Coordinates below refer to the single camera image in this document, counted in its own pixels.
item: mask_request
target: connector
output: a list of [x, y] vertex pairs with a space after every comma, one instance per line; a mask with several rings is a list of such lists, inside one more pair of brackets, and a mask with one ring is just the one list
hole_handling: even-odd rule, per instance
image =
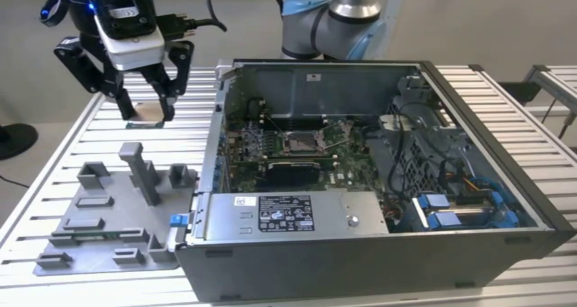
[[165, 41], [173, 41], [186, 37], [196, 28], [193, 20], [182, 14], [168, 14], [156, 17], [156, 25], [162, 33]]

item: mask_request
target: black stand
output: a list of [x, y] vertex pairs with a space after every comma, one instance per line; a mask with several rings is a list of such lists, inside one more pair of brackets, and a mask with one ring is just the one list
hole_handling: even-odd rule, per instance
[[37, 131], [28, 124], [0, 126], [0, 160], [6, 160], [24, 153], [37, 140]]

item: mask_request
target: metal rail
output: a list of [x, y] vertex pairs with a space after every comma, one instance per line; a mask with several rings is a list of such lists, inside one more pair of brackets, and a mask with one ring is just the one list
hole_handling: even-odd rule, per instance
[[[565, 218], [577, 227], [577, 157], [485, 72], [466, 66], [438, 67], [506, 150]], [[0, 302], [100, 306], [198, 304], [182, 270], [36, 277], [32, 260], [46, 245], [78, 183], [85, 161], [101, 160], [110, 170], [128, 170], [117, 151], [124, 141], [141, 141], [144, 159], [157, 169], [185, 162], [201, 170], [213, 109], [212, 68], [190, 71], [188, 93], [177, 102], [174, 121], [158, 130], [126, 130], [116, 106], [96, 96], [0, 229]], [[133, 101], [156, 100], [142, 78], [128, 77]], [[384, 296], [274, 302], [250, 306], [577, 306], [577, 238], [546, 258], [516, 265], [481, 289], [401, 293]]]

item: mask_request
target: green circuit board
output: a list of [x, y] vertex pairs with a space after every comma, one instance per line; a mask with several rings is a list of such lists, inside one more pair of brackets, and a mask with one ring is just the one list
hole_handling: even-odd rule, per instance
[[[246, 149], [232, 148], [230, 191], [233, 193], [266, 191], [258, 187], [268, 165], [276, 162], [317, 163], [318, 181], [301, 187], [274, 187], [274, 191], [348, 191], [384, 192], [377, 167], [364, 144], [361, 128], [345, 120], [329, 120], [318, 131], [252, 131], [262, 143], [245, 144]], [[237, 153], [248, 153], [241, 158]]]

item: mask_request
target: yellow wire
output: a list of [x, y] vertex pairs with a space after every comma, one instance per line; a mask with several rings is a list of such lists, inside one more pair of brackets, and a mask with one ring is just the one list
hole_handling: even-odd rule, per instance
[[474, 184], [470, 183], [470, 181], [466, 179], [466, 177], [462, 178], [462, 181], [473, 188], [473, 190], [480, 191], [481, 189], [476, 187]]

